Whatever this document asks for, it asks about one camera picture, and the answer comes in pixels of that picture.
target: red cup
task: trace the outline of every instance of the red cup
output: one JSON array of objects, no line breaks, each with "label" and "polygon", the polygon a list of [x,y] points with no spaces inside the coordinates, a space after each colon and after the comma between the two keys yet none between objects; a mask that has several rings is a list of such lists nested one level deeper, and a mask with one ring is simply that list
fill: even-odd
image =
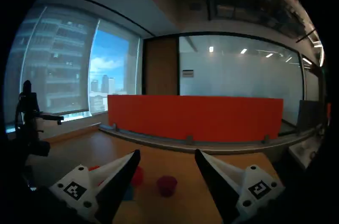
[{"label": "red cup", "polygon": [[174,194],[177,183],[177,179],[172,176],[162,176],[156,182],[160,194],[164,197],[170,197]]}]

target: ceiling light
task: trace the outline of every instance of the ceiling light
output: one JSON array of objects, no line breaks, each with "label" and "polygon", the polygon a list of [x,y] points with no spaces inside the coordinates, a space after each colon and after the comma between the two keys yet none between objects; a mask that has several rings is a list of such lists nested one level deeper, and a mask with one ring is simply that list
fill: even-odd
[{"label": "ceiling light", "polygon": [[321,47],[321,51],[320,51],[320,62],[319,62],[319,66],[323,66],[324,64],[324,58],[325,58],[325,54],[324,54],[324,48]]},{"label": "ceiling light", "polygon": [[310,62],[308,59],[303,58],[304,61],[306,61],[308,64],[312,65],[312,62]]}]

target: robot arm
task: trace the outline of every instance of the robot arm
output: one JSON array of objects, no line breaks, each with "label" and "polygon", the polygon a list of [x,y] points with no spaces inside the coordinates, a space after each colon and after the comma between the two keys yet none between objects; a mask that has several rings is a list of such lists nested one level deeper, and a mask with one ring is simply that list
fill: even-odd
[{"label": "robot arm", "polygon": [[50,191],[83,219],[112,223],[139,161],[140,151],[135,150],[92,171],[79,165],[51,186]]},{"label": "robot arm", "polygon": [[242,170],[198,149],[195,161],[225,224],[252,218],[284,190],[257,165]]}]

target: glass wall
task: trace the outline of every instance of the glass wall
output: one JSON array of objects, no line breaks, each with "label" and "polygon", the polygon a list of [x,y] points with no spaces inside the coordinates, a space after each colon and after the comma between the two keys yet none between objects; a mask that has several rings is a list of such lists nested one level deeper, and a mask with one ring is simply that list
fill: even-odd
[{"label": "glass wall", "polygon": [[4,116],[14,125],[22,84],[32,83],[41,111],[65,120],[108,110],[108,94],[136,94],[140,37],[113,23],[64,7],[31,9],[8,56]]},{"label": "glass wall", "polygon": [[303,57],[302,62],[305,69],[306,100],[319,101],[319,74],[321,71],[306,57]]},{"label": "glass wall", "polygon": [[179,43],[180,95],[282,98],[283,119],[297,123],[303,99],[297,53],[235,36],[185,36]]}]

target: frosted glass wall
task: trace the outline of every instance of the frosted glass wall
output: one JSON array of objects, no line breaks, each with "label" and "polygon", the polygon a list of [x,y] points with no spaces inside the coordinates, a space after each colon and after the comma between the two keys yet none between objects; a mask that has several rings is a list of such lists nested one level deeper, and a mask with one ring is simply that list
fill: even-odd
[{"label": "frosted glass wall", "polygon": [[306,100],[319,101],[319,78],[305,69]]},{"label": "frosted glass wall", "polygon": [[303,98],[297,53],[234,36],[186,36],[179,43],[180,95],[282,98],[283,119],[297,123]]}]

